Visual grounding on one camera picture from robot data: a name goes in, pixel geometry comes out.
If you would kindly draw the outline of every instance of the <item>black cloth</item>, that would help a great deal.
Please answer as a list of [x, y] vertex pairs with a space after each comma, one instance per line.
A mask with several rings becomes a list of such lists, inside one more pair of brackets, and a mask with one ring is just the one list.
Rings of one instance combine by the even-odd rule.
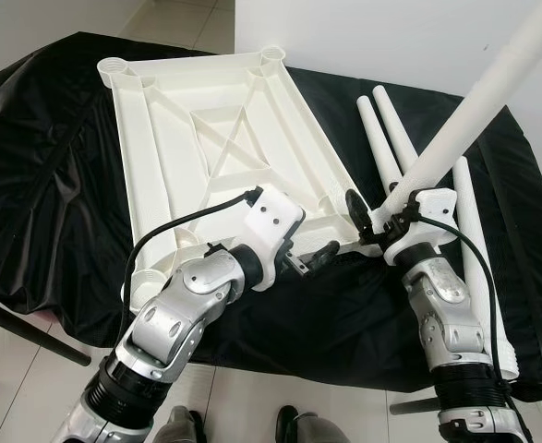
[[[131, 248], [111, 91], [96, 63], [200, 55], [78, 33], [0, 72], [0, 301], [51, 309], [71, 336], [113, 344]], [[384, 199], [356, 109], [376, 82], [289, 68], [366, 200]], [[386, 85], [422, 151], [459, 101]], [[542, 399], [542, 177], [504, 109], [466, 154], [507, 335], [521, 377], [515, 393]], [[452, 186], [448, 176], [442, 182]], [[460, 247], [445, 253], [461, 275]], [[400, 273], [382, 259], [339, 256], [315, 278], [285, 272], [245, 293], [210, 325], [194, 361], [322, 382], [411, 391], [431, 384]]]

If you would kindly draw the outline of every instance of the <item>white cylindrical tube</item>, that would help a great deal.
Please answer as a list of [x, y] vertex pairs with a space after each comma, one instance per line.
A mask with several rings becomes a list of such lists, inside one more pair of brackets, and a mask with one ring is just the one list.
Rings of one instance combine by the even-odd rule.
[[499, 113], [502, 106], [542, 57], [542, 3], [525, 20], [473, 86], [414, 166], [386, 198], [375, 225], [399, 213], [410, 193], [435, 186]]
[[[477, 247], [490, 268], [490, 260], [486, 249], [486, 241], [482, 232], [482, 224], [477, 210], [476, 196], [472, 186], [472, 178], [465, 157], [453, 165], [453, 182], [457, 191], [457, 219], [459, 229]], [[469, 247], [462, 242], [462, 256], [464, 257], [465, 284], [470, 292], [472, 312], [479, 320], [484, 330], [484, 348], [488, 355], [492, 355], [490, 341], [490, 299], [484, 271], [476, 256]], [[496, 331], [499, 348], [499, 363], [502, 376], [507, 380], [519, 377], [519, 366], [514, 348], [507, 340], [504, 323], [500, 313], [499, 299], [496, 298]]]
[[378, 104], [379, 113], [381, 114], [383, 123], [388, 130], [391, 145], [396, 153], [398, 162], [400, 163], [402, 174], [406, 174], [418, 158], [415, 146], [412, 144], [406, 130], [403, 128], [400, 117], [398, 116], [398, 113], [396, 113], [396, 110], [391, 103], [390, 96], [385, 88], [381, 85], [376, 86], [373, 90], [373, 97]]
[[363, 95], [359, 97], [356, 100], [356, 106], [361, 113], [361, 120], [363, 120], [365, 132], [367, 132], [373, 158], [378, 165], [379, 177], [381, 177], [385, 194], [388, 196], [390, 194], [390, 185], [400, 182], [402, 174], [400, 174], [398, 163], [393, 158], [388, 139], [383, 134], [378, 117], [375, 115], [375, 111], [373, 111], [373, 106], [371, 106], [368, 96]]

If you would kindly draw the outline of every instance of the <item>black cable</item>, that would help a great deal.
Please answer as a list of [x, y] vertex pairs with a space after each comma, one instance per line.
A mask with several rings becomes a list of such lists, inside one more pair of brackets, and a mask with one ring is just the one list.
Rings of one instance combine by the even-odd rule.
[[458, 231], [457, 229], [453, 228], [452, 226], [448, 224], [441, 223], [440, 221], [436, 221], [428, 217], [423, 217], [420, 214], [417, 215], [416, 220], [419, 222], [437, 226], [440, 229], [443, 229], [449, 233], [453, 233], [454, 235], [456, 235], [457, 238], [463, 241], [465, 245], [470, 248], [470, 250], [476, 256], [477, 261], [479, 262], [480, 266], [482, 267], [482, 270], [484, 271], [484, 275], [486, 276], [486, 283], [488, 285], [488, 296], [490, 299], [490, 341], [491, 341], [490, 348], [492, 351], [492, 355], [491, 355], [492, 368], [494, 369], [494, 374], [496, 376], [497, 382], [500, 384], [500, 387], [502, 388], [502, 392], [504, 394], [504, 400], [507, 402], [509, 407], [516, 413], [517, 418], [519, 420], [519, 425], [521, 425], [521, 428], [524, 432], [525, 438], [527, 438], [527, 441], [529, 443], [533, 443], [531, 432], [525, 425], [525, 421], [523, 417], [521, 416], [521, 413], [519, 413], [517, 406], [514, 404], [514, 401], [512, 400], [510, 385], [508, 384], [506, 380], [502, 378], [502, 372], [500, 371], [499, 345], [497, 343], [497, 331], [496, 331], [496, 296], [494, 294], [494, 280], [492, 279], [492, 272], [490, 270], [490, 267], [484, 260], [484, 257], [482, 257], [482, 254], [480, 253], [476, 245], [474, 245], [472, 241], [464, 233]]
[[252, 191], [246, 191], [241, 196], [232, 198], [231, 200], [228, 200], [224, 203], [220, 203], [219, 205], [215, 205], [210, 208], [206, 208], [204, 210], [198, 210], [197, 212], [189, 214], [185, 217], [181, 217], [180, 219], [169, 221], [163, 224], [162, 226], [158, 226], [154, 230], [146, 233], [143, 237], [139, 239], [139, 241], [135, 244], [135, 246], [131, 250], [131, 253], [129, 254], [129, 258], [126, 261], [125, 280], [123, 283], [123, 315], [121, 316], [121, 324], [119, 326], [119, 333], [116, 338], [115, 346], [121, 341], [127, 327], [129, 326], [128, 325], [129, 306], [131, 304], [131, 275], [133, 274], [133, 270], [135, 269], [135, 259], [137, 258], [141, 248], [159, 233], [168, 231], [169, 229], [175, 228], [176, 226], [179, 226], [186, 222], [191, 222], [200, 217], [204, 217], [206, 215], [212, 214], [213, 212], [225, 210], [239, 203], [242, 200], [247, 200], [248, 203], [252, 202], [253, 204], [253, 202], [256, 201], [256, 199], [259, 197], [261, 192], [262, 192], [262, 189], [260, 189], [259, 187], [257, 187], [257, 189], [254, 189]]

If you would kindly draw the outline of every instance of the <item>white plastic table top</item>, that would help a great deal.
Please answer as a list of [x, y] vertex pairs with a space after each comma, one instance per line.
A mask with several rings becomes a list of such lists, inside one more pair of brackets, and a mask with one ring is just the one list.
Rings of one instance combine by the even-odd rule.
[[[281, 48], [267, 47], [253, 54], [98, 63], [113, 91], [134, 242], [172, 219], [266, 184], [306, 212], [294, 254], [313, 253], [330, 240], [357, 241], [344, 200], [356, 186], [284, 57]], [[138, 257], [133, 286], [143, 279], [157, 286], [180, 263], [201, 257], [208, 242], [229, 245], [247, 210], [240, 204], [152, 239]]]

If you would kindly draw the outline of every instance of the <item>white wall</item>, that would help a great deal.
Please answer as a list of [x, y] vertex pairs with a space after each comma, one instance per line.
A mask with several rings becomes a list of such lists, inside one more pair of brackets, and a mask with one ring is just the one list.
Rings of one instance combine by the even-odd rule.
[[[465, 95], [537, 0], [236, 0], [235, 49]], [[542, 172], [542, 62], [509, 102]]]
[[143, 0], [0, 0], [0, 69], [78, 30], [117, 35]]

